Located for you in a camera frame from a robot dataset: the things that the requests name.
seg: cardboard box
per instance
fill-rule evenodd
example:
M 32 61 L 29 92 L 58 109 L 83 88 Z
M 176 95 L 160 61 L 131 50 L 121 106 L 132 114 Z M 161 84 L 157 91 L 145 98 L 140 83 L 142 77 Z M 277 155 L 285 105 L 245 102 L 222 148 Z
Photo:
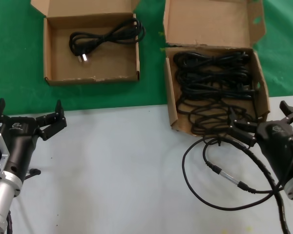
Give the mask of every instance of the cardboard box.
M 76 31 L 104 34 L 126 19 L 139 0 L 31 0 L 44 19 L 44 78 L 50 85 L 139 80 L 139 45 L 105 42 L 79 63 L 68 42 Z
M 166 0 L 164 29 L 167 43 L 181 46 L 166 48 L 165 79 L 172 129 L 191 134 L 188 116 L 177 113 L 175 105 L 181 91 L 174 77 L 177 66 L 173 56 L 180 51 L 196 51 L 209 56 L 234 50 L 249 54 L 248 68 L 253 86 L 258 90 L 257 114 L 260 121 L 266 121 L 270 112 L 268 88 L 258 55 L 251 47 L 266 33 L 262 0 Z M 226 102 L 243 106 L 254 116 L 251 101 Z

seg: black cable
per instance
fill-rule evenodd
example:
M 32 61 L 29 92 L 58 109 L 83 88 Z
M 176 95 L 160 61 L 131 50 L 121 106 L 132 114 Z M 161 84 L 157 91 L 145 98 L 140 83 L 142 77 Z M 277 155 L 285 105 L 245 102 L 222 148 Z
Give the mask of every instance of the black cable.
M 195 192 L 195 190 L 191 187 L 191 185 L 190 185 L 190 183 L 188 181 L 188 178 L 187 178 L 187 175 L 186 175 L 186 171 L 185 171 L 185 159 L 186 159 L 186 156 L 189 153 L 189 151 L 194 146 L 196 146 L 197 144 L 199 144 L 199 143 L 201 143 L 203 141 L 206 141 L 208 139 L 212 139 L 212 140 L 210 140 L 209 142 L 207 142 L 207 146 L 208 145 L 212 145 L 212 144 L 217 143 L 217 142 L 219 143 L 219 142 L 223 141 L 223 142 L 226 142 L 226 143 L 229 143 L 229 144 L 233 145 L 235 148 L 243 151 L 246 155 L 248 155 L 255 162 L 255 164 L 259 167 L 259 169 L 264 173 L 264 176 L 268 180 L 268 182 L 269 182 L 269 184 L 270 184 L 270 186 L 272 188 L 272 191 L 266 197 L 264 197 L 263 199 L 261 199 L 261 200 L 259 200 L 257 202 L 253 202 L 251 204 L 244 205 L 244 206 L 240 206 L 240 207 L 235 207 L 235 208 L 227 208 L 227 207 L 216 206 L 216 205 L 213 205 L 213 204 L 205 201 L 204 199 L 202 199 Z M 185 181 L 187 183 L 187 186 L 189 187 L 189 189 L 191 190 L 191 192 L 201 202 L 203 202 L 204 204 L 206 204 L 206 205 L 208 205 L 208 206 L 210 206 L 212 208 L 218 209 L 218 210 L 222 210 L 222 211 L 238 211 L 238 210 L 247 209 L 247 208 L 250 208 L 250 207 L 259 205 L 259 204 L 267 201 L 269 198 L 271 198 L 274 195 L 275 198 L 276 198 L 276 201 L 277 201 L 278 208 L 279 208 L 279 217 L 280 217 L 280 222 L 281 222 L 281 227 L 282 227 L 283 233 L 289 234 L 290 231 L 289 231 L 289 229 L 287 227 L 287 223 L 286 223 L 286 219 L 285 219 L 285 212 L 284 212 L 284 205 L 283 205 L 282 197 L 281 197 L 281 195 L 279 193 L 279 187 L 287 179 L 287 176 L 288 176 L 288 174 L 289 174 L 289 172 L 291 170 L 292 164 L 293 164 L 293 157 L 291 158 L 291 160 L 289 162 L 289 165 L 288 165 L 288 168 L 286 170 L 286 173 L 283 175 L 282 179 L 277 184 L 275 184 L 275 182 L 274 182 L 274 180 L 273 180 L 270 172 L 267 170 L 267 168 L 265 167 L 265 165 L 249 149 L 247 149 L 244 145 L 242 145 L 238 141 L 235 141 L 235 140 L 233 140 L 231 138 L 228 138 L 228 137 L 221 137 L 221 136 L 219 136 L 218 138 L 214 138 L 214 137 L 203 138 L 201 140 L 196 141 L 194 144 L 192 144 L 187 149 L 187 151 L 185 152 L 185 154 L 183 156 L 183 159 L 182 159 L 182 171 L 183 171 L 183 175 L 184 175 Z M 213 171 L 217 172 L 218 174 L 221 172 L 221 169 L 219 167 L 215 166 L 215 165 L 214 165 L 214 167 L 211 167 L 211 168 L 212 168 Z
M 217 57 L 180 52 L 173 60 L 178 66 L 175 76 L 181 90 L 176 109 L 178 113 L 188 115 L 193 134 L 227 133 L 230 108 L 237 113 L 238 120 L 257 122 L 256 91 L 246 69 L 250 57 L 245 52 L 235 51 Z M 226 103 L 224 99 L 251 101 L 255 116 L 252 117 L 243 107 Z
M 214 139 L 210 140 L 209 142 L 204 141 L 204 143 L 205 143 L 205 146 L 203 148 L 203 160 L 204 160 L 204 162 L 206 163 L 206 165 L 208 167 L 213 169 L 213 167 L 215 167 L 216 165 L 212 164 L 210 161 L 207 160 L 207 158 L 206 158 L 206 150 L 210 145 L 214 145 L 214 144 L 217 144 L 217 143 L 220 145 L 221 141 L 219 139 L 214 138 Z M 256 163 L 256 165 L 258 165 L 258 167 L 261 167 L 262 170 L 265 171 L 263 173 L 268 173 L 270 175 L 270 172 L 268 171 L 266 166 L 259 159 L 255 160 L 255 163 Z M 270 193 L 273 192 L 273 190 L 259 191 L 259 190 L 250 188 L 247 184 L 245 184 L 242 181 L 239 182 L 238 188 L 240 188 L 240 189 L 242 189 L 244 191 L 250 192 L 252 194 L 270 194 Z
M 11 211 L 9 211 L 8 216 L 6 217 L 6 221 L 8 223 L 7 229 L 6 229 L 6 234 L 12 234 L 13 229 L 12 229 L 12 217 L 11 217 Z
M 104 35 L 74 32 L 69 38 L 69 48 L 75 56 L 81 56 L 83 54 L 89 54 L 106 41 L 124 45 L 135 44 L 140 42 L 145 34 L 146 29 L 141 22 L 136 18 L 131 18 Z

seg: cable connector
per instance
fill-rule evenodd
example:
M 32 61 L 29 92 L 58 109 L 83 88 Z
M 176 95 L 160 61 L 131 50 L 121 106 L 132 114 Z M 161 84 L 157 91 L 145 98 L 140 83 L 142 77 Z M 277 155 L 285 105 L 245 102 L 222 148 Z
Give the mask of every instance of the cable connector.
M 209 168 L 211 168 L 211 169 L 213 170 L 213 172 L 215 172 L 215 173 L 217 173 L 217 174 L 219 174 L 219 173 L 222 171 L 222 169 L 221 169 L 220 167 L 218 167 L 218 166 L 212 164 L 212 163 L 209 162 L 209 161 L 206 163 L 206 165 L 207 165 Z
M 244 183 L 242 181 L 239 181 L 239 183 L 237 185 L 238 185 L 238 188 L 240 188 L 244 191 L 247 191 L 251 194 L 256 194 L 256 189 L 250 188 L 246 183 Z
M 230 176 L 228 173 L 225 173 L 224 171 L 221 171 L 219 173 L 219 175 L 221 175 L 223 178 L 226 178 L 227 180 L 229 180 L 231 183 L 238 185 L 239 181 L 237 181 L 235 178 L 233 178 L 232 176 Z
M 88 61 L 87 55 L 82 54 L 82 55 L 78 56 L 78 60 L 79 60 L 79 62 L 87 62 Z

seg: white table surface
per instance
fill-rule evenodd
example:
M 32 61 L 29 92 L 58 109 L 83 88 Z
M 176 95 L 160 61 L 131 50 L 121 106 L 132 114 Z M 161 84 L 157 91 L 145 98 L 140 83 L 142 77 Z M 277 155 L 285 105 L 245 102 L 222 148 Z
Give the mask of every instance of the white table surface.
M 269 119 L 281 119 L 271 98 Z M 197 138 L 171 130 L 167 106 L 73 111 L 68 127 L 38 140 L 31 168 L 11 207 L 14 234 L 281 234 L 276 201 L 224 212 L 201 203 L 188 189 L 181 161 Z M 244 192 L 211 171 L 203 145 L 186 160 L 189 181 L 203 198 L 235 207 L 264 195 Z M 252 151 L 268 165 L 258 146 Z M 258 190 L 270 189 L 257 166 L 239 150 L 212 146 L 209 159 Z M 293 234 L 293 201 L 282 192 Z

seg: cardboard box flap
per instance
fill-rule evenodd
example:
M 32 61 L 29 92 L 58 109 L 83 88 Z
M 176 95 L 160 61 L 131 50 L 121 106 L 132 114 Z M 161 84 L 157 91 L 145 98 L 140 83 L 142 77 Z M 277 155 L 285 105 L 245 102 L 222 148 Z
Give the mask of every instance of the cardboard box flap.
M 45 16 L 48 15 L 50 0 L 31 0 L 32 6 L 43 13 Z
M 170 45 L 250 47 L 266 33 L 262 0 L 166 0 Z
M 139 0 L 50 0 L 48 17 L 132 13 Z

